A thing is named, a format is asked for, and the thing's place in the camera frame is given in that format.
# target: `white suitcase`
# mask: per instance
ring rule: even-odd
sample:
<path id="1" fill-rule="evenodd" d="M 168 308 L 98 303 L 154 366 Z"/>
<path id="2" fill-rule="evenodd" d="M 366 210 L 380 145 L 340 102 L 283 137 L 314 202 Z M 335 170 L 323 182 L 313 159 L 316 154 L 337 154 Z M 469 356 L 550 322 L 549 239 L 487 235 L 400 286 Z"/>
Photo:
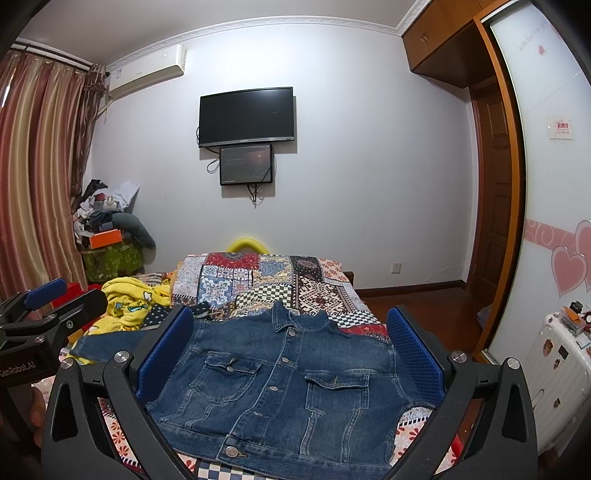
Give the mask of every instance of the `white suitcase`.
<path id="1" fill-rule="evenodd" d="M 580 421 L 580 409 L 591 390 L 591 349 L 581 349 L 558 320 L 548 315 L 523 371 L 534 407 L 538 453 L 554 446 L 557 435 Z"/>

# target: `finger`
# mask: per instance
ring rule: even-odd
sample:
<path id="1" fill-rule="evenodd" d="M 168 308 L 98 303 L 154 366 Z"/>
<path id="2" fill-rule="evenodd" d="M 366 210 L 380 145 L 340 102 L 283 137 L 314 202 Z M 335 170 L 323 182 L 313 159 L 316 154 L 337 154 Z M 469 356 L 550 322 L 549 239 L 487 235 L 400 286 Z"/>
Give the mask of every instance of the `finger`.
<path id="1" fill-rule="evenodd" d="M 45 400 L 43 400 L 43 394 L 37 387 L 31 387 L 33 389 L 33 404 L 31 405 L 31 423 L 35 427 L 43 425 L 45 420 Z"/>
<path id="2" fill-rule="evenodd" d="M 43 440 L 43 429 L 37 429 L 33 432 L 33 442 L 41 448 L 41 441 Z"/>

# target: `small black monitor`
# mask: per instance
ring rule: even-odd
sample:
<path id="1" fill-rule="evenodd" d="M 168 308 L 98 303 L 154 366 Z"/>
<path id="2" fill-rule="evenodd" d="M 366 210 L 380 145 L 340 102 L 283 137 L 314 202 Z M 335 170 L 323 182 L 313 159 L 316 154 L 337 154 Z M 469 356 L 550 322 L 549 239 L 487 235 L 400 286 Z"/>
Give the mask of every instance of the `small black monitor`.
<path id="1" fill-rule="evenodd" d="M 294 140 L 293 88 L 201 97 L 199 147 Z"/>
<path id="2" fill-rule="evenodd" d="M 220 185 L 245 185 L 273 181 L 271 144 L 220 148 Z"/>

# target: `blue denim jacket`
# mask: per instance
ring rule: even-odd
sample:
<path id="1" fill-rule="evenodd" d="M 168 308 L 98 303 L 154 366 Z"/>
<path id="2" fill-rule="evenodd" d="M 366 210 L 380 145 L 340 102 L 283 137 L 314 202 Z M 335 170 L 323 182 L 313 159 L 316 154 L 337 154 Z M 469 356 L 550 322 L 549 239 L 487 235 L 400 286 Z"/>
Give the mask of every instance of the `blue denim jacket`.
<path id="1" fill-rule="evenodd" d="M 279 302 L 196 321 L 148 411 L 172 447 L 285 480 L 380 479 L 406 409 L 423 401 L 393 346 Z"/>

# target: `pink stripe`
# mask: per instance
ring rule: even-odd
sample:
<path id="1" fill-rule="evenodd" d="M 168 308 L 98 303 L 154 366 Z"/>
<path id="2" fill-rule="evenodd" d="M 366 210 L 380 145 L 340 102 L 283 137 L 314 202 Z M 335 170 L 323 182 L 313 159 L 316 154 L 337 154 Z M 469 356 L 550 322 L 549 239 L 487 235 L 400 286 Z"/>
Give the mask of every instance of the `pink stripe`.
<path id="1" fill-rule="evenodd" d="M 535 220 L 525 220 L 523 240 L 546 247 L 549 250 L 554 250 L 556 247 L 566 247 L 570 255 L 576 253 L 574 233 Z"/>

